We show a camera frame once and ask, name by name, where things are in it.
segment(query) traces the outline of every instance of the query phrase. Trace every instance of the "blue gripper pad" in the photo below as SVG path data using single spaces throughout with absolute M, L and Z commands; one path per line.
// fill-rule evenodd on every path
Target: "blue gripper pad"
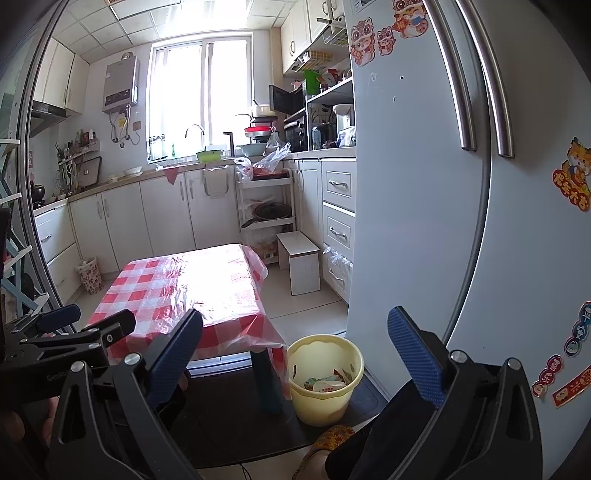
M 146 369 L 150 375 L 147 401 L 152 408 L 170 400 L 201 339 L 202 330 L 201 314 L 191 309 L 172 332 L 157 336 L 146 350 Z
M 440 408 L 446 399 L 443 365 L 421 337 L 421 330 L 402 307 L 388 314 L 388 335 L 423 399 Z

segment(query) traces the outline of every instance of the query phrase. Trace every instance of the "black floor mat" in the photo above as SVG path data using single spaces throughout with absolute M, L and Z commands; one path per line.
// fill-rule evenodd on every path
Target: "black floor mat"
M 355 426 L 379 414 L 386 404 L 363 377 L 339 423 Z M 246 368 L 193 378 L 185 408 L 170 433 L 195 468 L 209 468 L 252 462 L 311 445 L 326 429 L 300 422 L 286 400 L 283 413 L 263 413 L 252 370 Z

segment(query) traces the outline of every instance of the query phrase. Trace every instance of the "red checkered tablecloth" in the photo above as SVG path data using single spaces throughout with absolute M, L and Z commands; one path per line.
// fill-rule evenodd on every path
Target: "red checkered tablecloth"
M 89 324 L 123 309 L 133 312 L 134 332 L 110 348 L 118 361 L 130 352 L 143 352 L 195 308 L 203 316 L 203 335 L 194 360 L 266 348 L 289 395 L 287 348 L 261 302 L 267 273 L 259 256 L 243 245 L 137 260 L 113 282 Z

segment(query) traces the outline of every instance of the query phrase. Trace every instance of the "refrigerator door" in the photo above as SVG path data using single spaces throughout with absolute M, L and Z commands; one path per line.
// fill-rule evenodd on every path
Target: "refrigerator door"
M 517 357 L 532 384 L 551 356 L 562 356 L 563 369 L 543 400 L 535 399 L 548 478 L 591 415 L 591 391 L 560 408 L 552 397 L 591 364 L 591 342 L 572 358 L 564 351 L 581 305 L 591 300 L 591 84 L 531 2 L 472 1 L 500 66 L 515 158 L 498 156 L 493 142 L 485 234 L 447 347 L 490 364 Z
M 391 27 L 391 0 L 374 0 L 358 13 L 345 2 L 353 45 L 358 163 L 346 336 L 390 396 L 409 376 L 388 338 L 388 311 L 404 306 L 419 327 L 440 338 L 453 324 L 478 254 L 491 160 L 481 69 L 459 13 L 449 0 L 441 2 L 471 98 L 467 107 L 475 123 L 475 152 L 462 148 L 470 148 L 470 128 L 462 129 L 461 140 L 459 119 L 467 115 L 456 114 L 433 19 L 427 16 L 423 22 L 421 3 L 394 3 L 417 8 L 417 28 L 404 27 L 403 21 L 398 23 L 401 33 Z M 371 45 L 363 50 L 371 33 L 378 43 L 373 51 Z M 395 43 L 388 54 L 390 34 Z

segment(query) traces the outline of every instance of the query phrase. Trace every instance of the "window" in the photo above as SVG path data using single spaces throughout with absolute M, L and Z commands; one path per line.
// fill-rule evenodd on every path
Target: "window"
M 152 52 L 148 162 L 248 143 L 252 103 L 250 37 L 207 38 Z

